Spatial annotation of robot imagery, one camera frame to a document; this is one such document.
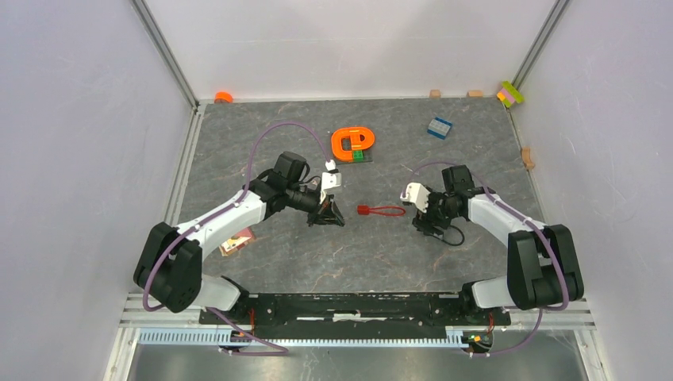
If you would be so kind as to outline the red key with cord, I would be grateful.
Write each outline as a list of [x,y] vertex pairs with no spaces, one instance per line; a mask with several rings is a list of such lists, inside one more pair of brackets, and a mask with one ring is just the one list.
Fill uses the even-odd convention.
[[384,217],[401,217],[406,214],[406,210],[400,206],[358,205],[356,212],[358,215],[380,215]]

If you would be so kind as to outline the black key with cord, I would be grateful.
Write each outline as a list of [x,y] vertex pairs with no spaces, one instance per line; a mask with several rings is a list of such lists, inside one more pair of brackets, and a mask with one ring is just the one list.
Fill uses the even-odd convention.
[[459,247],[464,244],[466,238],[464,232],[455,225],[450,225],[442,233],[440,240],[451,247]]

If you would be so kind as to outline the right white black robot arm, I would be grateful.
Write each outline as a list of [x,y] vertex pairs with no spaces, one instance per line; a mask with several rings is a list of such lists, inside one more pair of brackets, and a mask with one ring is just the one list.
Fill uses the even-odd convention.
[[463,285],[460,317],[478,324],[490,309],[562,310],[584,296],[584,282],[571,231],[524,215],[502,200],[465,165],[441,172],[444,190],[410,182],[401,201],[417,210],[413,226],[442,240],[457,218],[479,225],[506,248],[506,274]]

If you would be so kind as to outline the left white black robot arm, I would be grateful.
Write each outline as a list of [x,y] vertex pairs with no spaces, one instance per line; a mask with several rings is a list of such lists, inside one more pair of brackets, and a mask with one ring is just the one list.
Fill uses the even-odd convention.
[[144,308],[153,309],[148,304],[153,297],[173,313],[189,306],[210,307],[230,323],[242,322],[249,313],[243,291],[224,276],[204,275],[203,260],[237,233],[286,208],[306,213],[309,226],[344,226],[333,195],[341,185],[335,161],[326,161],[315,187],[304,178],[307,168],[304,157],[283,152],[274,167],[210,212],[177,226],[153,226],[133,273],[133,282],[144,291]]

